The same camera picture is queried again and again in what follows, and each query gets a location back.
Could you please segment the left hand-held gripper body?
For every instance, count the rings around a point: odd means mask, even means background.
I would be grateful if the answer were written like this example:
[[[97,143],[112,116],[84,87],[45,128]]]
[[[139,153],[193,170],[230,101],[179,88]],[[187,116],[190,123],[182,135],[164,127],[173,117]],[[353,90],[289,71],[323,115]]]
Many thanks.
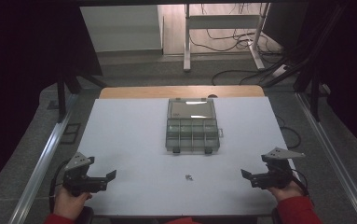
[[[87,175],[93,163],[93,157],[87,158],[77,152],[65,165],[62,184],[72,195],[77,197],[83,192],[96,192],[96,178]]]

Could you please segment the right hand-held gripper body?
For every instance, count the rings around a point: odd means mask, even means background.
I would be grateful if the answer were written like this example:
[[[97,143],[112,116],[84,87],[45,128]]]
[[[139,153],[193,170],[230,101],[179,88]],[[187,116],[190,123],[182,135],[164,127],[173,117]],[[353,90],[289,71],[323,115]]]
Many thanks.
[[[261,184],[261,189],[285,188],[293,179],[290,159],[304,158],[305,154],[288,149],[275,147],[269,153],[261,156],[268,168],[266,181]]]

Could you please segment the clear plastic compartment box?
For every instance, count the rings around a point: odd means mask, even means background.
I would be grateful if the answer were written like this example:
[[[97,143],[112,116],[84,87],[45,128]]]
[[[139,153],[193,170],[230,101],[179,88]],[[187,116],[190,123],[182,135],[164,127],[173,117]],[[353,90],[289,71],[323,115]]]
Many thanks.
[[[173,154],[213,154],[220,148],[214,101],[174,98],[168,103],[166,149]]]

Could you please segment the person's right hand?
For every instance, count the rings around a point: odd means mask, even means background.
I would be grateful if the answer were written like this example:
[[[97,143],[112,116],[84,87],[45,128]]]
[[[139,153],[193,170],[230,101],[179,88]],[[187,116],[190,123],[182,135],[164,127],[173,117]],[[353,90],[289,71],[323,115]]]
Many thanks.
[[[275,197],[278,203],[289,198],[301,197],[304,195],[303,190],[294,181],[291,181],[283,189],[271,187],[268,188],[268,191]]]

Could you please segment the person's left hand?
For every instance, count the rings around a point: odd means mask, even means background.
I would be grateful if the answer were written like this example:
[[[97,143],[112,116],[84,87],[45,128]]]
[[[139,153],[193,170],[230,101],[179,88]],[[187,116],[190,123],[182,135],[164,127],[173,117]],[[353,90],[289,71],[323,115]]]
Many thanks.
[[[66,188],[60,187],[55,197],[53,214],[75,221],[82,212],[86,200],[92,198],[88,192],[73,196]]]

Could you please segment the white table board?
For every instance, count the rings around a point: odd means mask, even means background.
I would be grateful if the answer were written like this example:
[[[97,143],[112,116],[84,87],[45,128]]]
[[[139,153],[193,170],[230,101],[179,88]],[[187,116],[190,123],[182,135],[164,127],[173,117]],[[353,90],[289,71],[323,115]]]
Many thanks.
[[[95,159],[90,176],[117,176],[88,206],[99,217],[269,214],[273,196],[240,171],[262,174],[268,168],[261,156],[287,149],[268,98],[217,98],[214,106],[219,150],[174,155],[165,147],[167,99],[97,100],[78,150]]]

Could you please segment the dark floor socket plate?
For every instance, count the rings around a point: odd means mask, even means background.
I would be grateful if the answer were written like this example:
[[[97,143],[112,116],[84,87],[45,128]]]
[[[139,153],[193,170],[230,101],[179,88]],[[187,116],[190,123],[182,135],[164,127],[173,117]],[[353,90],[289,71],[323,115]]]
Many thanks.
[[[66,125],[60,143],[62,145],[73,145],[79,135],[80,123],[69,123]]]

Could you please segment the person's red top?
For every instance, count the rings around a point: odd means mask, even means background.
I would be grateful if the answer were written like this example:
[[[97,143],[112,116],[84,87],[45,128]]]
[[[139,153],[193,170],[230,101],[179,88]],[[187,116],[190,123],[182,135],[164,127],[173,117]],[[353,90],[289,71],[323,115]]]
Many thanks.
[[[202,224],[202,223],[197,222],[192,217],[181,217],[181,218],[177,218],[175,220],[167,221],[164,224]]]

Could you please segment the black metal stand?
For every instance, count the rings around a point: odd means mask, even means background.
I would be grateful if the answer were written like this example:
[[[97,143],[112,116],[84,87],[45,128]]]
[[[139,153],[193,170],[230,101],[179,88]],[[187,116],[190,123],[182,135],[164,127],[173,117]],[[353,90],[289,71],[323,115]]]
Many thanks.
[[[305,68],[294,83],[294,90],[296,92],[304,92],[307,87],[310,87],[309,111],[316,121],[320,121],[319,98],[321,84],[321,75],[316,68]]]
[[[67,71],[60,72],[57,75],[59,123],[62,123],[62,121],[64,120],[67,114],[67,108],[65,103],[65,88],[68,88],[69,92],[71,92],[72,94],[78,94],[82,90],[82,87],[77,79],[78,77],[83,77],[87,81],[95,84],[100,88],[108,87],[108,85],[105,82],[97,79],[94,76],[91,76],[90,74],[82,72],[76,68],[71,68]]]

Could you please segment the white power strip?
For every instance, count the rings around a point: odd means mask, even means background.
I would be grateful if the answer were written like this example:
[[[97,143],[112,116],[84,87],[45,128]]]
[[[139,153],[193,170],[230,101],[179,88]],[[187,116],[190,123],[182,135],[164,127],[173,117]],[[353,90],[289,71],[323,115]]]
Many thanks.
[[[282,75],[284,72],[286,72],[289,69],[289,66],[286,64],[282,64],[278,69],[276,69],[273,73],[273,77],[278,77]]]

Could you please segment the black curtain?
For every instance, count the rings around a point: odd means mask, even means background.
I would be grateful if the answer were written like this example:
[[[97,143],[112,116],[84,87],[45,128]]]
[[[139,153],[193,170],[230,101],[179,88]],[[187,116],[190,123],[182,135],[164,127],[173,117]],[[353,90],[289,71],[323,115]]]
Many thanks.
[[[331,91],[328,104],[357,138],[357,0],[310,0],[303,30],[328,19],[337,3],[347,6],[317,58],[317,67]]]
[[[43,89],[99,76],[76,0],[0,0],[0,172],[26,132]]]

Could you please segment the white cabinet panel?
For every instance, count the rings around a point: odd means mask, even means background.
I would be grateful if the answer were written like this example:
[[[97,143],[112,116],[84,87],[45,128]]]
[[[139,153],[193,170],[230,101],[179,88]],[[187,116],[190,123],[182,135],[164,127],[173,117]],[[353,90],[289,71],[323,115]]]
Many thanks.
[[[158,7],[81,7],[97,52],[161,49]]]

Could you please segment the aluminium floor rail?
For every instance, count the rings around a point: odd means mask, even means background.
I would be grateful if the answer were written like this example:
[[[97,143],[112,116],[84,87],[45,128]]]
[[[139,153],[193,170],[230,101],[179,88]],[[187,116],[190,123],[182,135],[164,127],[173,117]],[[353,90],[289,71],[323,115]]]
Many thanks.
[[[345,190],[350,200],[350,203],[352,204],[357,214],[357,185],[355,184],[351,175],[348,173],[348,170],[343,164],[343,161],[338,156],[335,146],[331,142],[322,124],[317,121],[311,114],[309,108],[309,101],[306,99],[306,95],[304,93],[296,93],[295,98],[297,99],[300,104],[300,107],[305,113],[312,130],[315,132],[315,135],[317,136],[318,141],[320,142],[327,159],[331,163],[331,166],[333,167],[333,170],[335,171],[335,174],[339,179],[342,188]]]
[[[26,187],[12,213],[8,224],[23,224],[27,218],[31,206],[33,205],[35,196],[41,186],[41,183],[46,175],[48,167],[62,138],[62,134],[67,126],[69,118],[71,118],[72,111],[77,94],[71,94],[68,97],[66,105],[66,114],[62,116],[62,120],[57,122],[48,138],[48,141],[38,159],[36,166],[26,184]]]

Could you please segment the white desk frame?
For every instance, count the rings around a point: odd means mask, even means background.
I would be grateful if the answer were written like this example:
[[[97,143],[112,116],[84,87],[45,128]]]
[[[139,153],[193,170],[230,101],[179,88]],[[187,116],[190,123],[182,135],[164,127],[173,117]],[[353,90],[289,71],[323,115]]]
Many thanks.
[[[190,31],[205,29],[255,29],[254,39],[248,41],[255,65],[258,70],[265,68],[258,53],[258,40],[268,13],[269,3],[260,9],[258,15],[190,15],[190,5],[185,4],[185,49],[184,71],[191,69]]]

